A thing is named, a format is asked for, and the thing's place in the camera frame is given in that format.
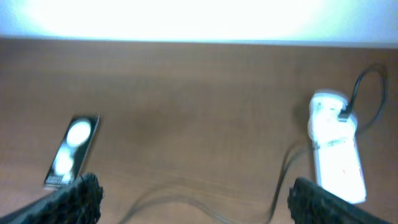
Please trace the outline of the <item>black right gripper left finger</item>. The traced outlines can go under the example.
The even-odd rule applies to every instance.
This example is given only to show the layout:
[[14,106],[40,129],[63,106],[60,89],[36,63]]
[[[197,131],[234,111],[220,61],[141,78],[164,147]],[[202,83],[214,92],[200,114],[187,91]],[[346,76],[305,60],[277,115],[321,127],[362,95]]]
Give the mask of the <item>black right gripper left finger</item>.
[[71,184],[1,217],[1,224],[98,223],[104,190],[87,173]]

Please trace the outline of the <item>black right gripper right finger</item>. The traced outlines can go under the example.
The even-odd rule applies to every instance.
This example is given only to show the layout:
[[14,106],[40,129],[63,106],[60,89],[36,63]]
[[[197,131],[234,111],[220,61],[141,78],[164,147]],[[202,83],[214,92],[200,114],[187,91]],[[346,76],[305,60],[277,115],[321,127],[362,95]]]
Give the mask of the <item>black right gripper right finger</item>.
[[290,188],[287,203],[296,224],[388,224],[301,177]]

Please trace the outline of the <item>black smartphone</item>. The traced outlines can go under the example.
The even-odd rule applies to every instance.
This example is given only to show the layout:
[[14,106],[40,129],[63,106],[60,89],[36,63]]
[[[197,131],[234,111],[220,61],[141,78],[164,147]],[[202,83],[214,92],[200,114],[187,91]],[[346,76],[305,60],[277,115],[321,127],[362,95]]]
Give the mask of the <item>black smartphone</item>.
[[71,184],[80,175],[95,138],[100,117],[74,116],[65,131],[57,153],[44,179],[44,188],[59,189]]

